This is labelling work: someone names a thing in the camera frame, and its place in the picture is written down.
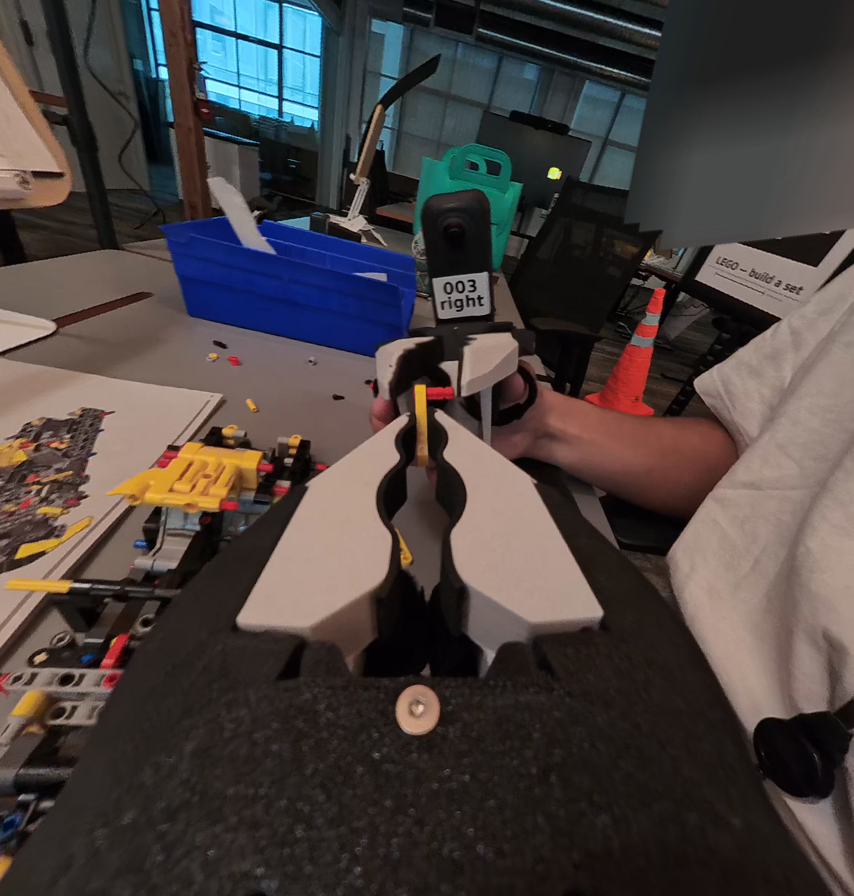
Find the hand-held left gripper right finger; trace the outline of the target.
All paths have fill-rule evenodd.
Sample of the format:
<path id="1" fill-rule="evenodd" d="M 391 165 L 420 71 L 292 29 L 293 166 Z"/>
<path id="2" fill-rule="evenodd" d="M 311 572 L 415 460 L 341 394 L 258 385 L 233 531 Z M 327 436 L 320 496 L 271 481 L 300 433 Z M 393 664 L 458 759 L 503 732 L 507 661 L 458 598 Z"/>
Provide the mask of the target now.
<path id="1" fill-rule="evenodd" d="M 448 518 L 439 605 L 482 673 L 505 644 L 599 628 L 600 603 L 530 475 L 443 410 L 436 470 Z"/>

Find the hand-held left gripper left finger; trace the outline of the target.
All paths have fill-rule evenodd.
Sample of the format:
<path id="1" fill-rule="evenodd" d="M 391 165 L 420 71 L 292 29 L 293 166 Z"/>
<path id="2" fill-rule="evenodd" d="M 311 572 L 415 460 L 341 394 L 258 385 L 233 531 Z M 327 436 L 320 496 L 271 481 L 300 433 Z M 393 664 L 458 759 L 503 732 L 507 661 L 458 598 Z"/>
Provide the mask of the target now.
<path id="1" fill-rule="evenodd" d="M 409 641 L 410 575 L 394 527 L 409 464 L 402 414 L 304 487 L 238 629 L 328 642 L 348 659 Z"/>

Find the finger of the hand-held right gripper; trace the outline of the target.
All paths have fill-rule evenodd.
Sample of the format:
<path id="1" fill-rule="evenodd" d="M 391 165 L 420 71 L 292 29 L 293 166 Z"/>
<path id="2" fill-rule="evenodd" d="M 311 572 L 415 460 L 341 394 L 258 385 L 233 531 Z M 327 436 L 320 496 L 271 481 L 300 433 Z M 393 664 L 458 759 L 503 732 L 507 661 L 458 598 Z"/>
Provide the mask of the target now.
<path id="1" fill-rule="evenodd" d="M 458 395 L 472 396 L 516 372 L 519 343 L 512 333 L 480 333 L 467 338 L 458 364 Z"/>
<path id="2" fill-rule="evenodd" d="M 399 400 L 415 385 L 441 387 L 441 340 L 437 336 L 409 337 L 376 350 L 374 417 L 395 419 Z"/>

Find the lego car chassis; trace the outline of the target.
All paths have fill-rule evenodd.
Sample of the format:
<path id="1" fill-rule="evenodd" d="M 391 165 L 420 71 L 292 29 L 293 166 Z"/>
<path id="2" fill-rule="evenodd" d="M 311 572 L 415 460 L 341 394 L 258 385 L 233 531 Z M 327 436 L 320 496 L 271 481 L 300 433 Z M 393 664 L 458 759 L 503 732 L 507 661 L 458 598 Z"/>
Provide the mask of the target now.
<path id="1" fill-rule="evenodd" d="M 148 510 L 120 579 L 35 580 L 59 627 L 0 675 L 0 881 L 51 811 L 126 667 L 180 591 L 273 504 L 326 466 L 308 439 L 255 449 L 236 426 L 169 445 L 111 494 Z"/>

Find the person's right forearm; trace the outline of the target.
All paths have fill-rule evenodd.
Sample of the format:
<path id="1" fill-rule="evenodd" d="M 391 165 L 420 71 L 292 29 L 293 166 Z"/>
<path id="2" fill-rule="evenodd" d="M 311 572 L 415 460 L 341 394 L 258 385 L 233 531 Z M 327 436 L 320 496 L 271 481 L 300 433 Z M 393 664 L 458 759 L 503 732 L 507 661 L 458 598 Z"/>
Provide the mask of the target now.
<path id="1" fill-rule="evenodd" d="M 713 420 L 638 417 L 552 394 L 551 462 L 614 497 L 688 519 L 735 465 Z"/>

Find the lego instruction booklet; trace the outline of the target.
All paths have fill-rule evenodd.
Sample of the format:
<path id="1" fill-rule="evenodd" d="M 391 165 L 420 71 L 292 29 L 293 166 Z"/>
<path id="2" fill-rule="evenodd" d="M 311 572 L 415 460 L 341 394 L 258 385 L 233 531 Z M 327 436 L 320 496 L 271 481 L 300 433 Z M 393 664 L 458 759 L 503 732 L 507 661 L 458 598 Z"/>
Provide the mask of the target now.
<path id="1" fill-rule="evenodd" d="M 83 566 L 128 509 L 111 490 L 221 403 L 219 392 L 0 358 L 0 658 L 45 602 L 8 584 Z"/>

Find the person's right hand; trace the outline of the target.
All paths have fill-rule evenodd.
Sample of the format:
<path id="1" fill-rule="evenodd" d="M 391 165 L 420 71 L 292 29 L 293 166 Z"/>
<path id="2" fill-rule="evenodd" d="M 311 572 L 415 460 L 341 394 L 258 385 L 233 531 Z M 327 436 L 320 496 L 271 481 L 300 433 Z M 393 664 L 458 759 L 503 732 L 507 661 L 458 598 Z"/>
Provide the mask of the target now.
<path id="1" fill-rule="evenodd" d="M 500 409 L 522 409 L 523 413 L 518 420 L 493 428 L 491 446 L 511 461 L 551 462 L 550 413 L 554 404 L 551 390 L 538 384 L 535 371 L 525 363 L 518 366 L 515 374 L 506 377 L 500 387 Z"/>

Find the teal tote bag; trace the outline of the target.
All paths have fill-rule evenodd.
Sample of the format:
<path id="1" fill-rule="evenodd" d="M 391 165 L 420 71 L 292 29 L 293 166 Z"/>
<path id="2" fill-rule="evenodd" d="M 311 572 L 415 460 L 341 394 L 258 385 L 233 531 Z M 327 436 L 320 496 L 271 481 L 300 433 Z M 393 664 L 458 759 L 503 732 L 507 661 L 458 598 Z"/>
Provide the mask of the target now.
<path id="1" fill-rule="evenodd" d="M 512 163 L 504 151 L 470 143 L 449 148 L 441 160 L 425 156 L 421 161 L 413 233 L 421 233 L 421 212 L 430 197 L 470 189 L 479 189 L 488 198 L 492 262 L 493 269 L 498 270 L 522 194 L 522 184 L 513 180 Z"/>

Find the black monitor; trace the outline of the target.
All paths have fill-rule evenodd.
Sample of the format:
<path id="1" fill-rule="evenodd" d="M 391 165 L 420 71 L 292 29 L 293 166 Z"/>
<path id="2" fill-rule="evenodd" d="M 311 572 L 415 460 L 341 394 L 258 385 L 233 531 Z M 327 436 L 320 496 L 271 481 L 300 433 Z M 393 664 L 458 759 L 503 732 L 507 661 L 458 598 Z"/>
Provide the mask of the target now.
<path id="1" fill-rule="evenodd" d="M 518 110 L 484 111 L 477 143 L 508 155 L 512 180 L 522 184 L 522 207 L 542 210 L 551 208 L 567 177 L 578 179 L 592 146 L 561 122 Z"/>

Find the blue storage bin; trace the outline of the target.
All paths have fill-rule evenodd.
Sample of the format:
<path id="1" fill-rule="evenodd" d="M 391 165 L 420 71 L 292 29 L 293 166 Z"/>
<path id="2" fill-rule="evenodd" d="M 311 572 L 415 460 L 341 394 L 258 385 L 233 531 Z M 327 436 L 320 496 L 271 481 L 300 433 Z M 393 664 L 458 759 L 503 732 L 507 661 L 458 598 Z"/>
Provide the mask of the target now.
<path id="1" fill-rule="evenodd" d="M 242 244 L 227 218 L 162 227 L 195 318 L 373 357 L 405 338 L 417 281 L 405 253 L 264 221 L 273 253 Z"/>

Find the black mesh chair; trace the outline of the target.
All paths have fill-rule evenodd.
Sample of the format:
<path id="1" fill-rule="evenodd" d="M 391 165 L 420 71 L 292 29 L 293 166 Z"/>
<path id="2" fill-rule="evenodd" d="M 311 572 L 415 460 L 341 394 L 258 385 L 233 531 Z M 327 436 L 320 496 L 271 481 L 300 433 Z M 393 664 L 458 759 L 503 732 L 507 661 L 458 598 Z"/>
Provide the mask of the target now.
<path id="1" fill-rule="evenodd" d="M 568 176 L 509 280 L 555 392 L 580 396 L 603 325 L 660 234 L 624 222 L 628 196 Z"/>

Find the orange traffic cone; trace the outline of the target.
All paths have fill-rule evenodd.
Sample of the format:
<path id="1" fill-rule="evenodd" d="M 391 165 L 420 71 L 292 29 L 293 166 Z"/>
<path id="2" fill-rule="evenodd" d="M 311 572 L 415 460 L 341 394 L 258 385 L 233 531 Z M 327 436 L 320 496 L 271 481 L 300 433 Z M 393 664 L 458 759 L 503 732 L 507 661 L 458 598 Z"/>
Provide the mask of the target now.
<path id="1" fill-rule="evenodd" d="M 645 386 L 653 359 L 666 290 L 657 288 L 604 387 L 584 400 L 604 409 L 638 417 L 652 417 L 654 410 L 644 401 Z"/>

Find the white paper strip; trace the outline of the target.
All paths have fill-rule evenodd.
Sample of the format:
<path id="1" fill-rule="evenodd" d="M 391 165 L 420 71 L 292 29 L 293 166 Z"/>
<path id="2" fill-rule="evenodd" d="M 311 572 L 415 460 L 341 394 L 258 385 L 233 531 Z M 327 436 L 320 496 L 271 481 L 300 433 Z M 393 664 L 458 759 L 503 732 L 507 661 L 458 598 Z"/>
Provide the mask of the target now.
<path id="1" fill-rule="evenodd" d="M 276 250 L 260 232 L 242 193 L 220 176 L 210 176 L 208 187 L 213 201 L 221 208 L 241 244 L 250 250 L 276 255 Z"/>

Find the black framed paper sign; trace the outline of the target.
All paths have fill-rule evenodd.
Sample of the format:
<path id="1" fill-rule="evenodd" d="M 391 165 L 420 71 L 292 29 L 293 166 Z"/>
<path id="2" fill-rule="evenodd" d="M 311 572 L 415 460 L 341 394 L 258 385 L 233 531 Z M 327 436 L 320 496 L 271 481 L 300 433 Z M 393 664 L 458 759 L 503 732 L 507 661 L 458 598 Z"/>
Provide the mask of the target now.
<path id="1" fill-rule="evenodd" d="M 854 229 L 715 245 L 694 281 L 782 319 L 801 308 L 854 250 Z"/>

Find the printed instruction sheet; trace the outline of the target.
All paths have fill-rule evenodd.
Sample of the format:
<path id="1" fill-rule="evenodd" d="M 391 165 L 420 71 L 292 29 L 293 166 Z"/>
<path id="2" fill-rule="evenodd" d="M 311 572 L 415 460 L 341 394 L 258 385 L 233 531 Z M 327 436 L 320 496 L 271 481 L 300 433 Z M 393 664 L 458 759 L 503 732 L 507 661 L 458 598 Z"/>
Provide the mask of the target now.
<path id="1" fill-rule="evenodd" d="M 64 173 L 0 73 L 0 175 L 17 172 Z"/>

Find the wooden post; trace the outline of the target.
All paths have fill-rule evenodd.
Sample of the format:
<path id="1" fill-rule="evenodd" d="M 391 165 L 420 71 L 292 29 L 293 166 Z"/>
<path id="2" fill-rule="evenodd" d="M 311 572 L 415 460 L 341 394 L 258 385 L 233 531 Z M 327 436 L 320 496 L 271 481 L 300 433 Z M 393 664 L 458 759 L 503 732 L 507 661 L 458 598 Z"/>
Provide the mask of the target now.
<path id="1" fill-rule="evenodd" d="M 160 15 L 186 220 L 210 218 L 205 135 L 197 111 L 197 47 L 190 1 L 162 1 Z"/>

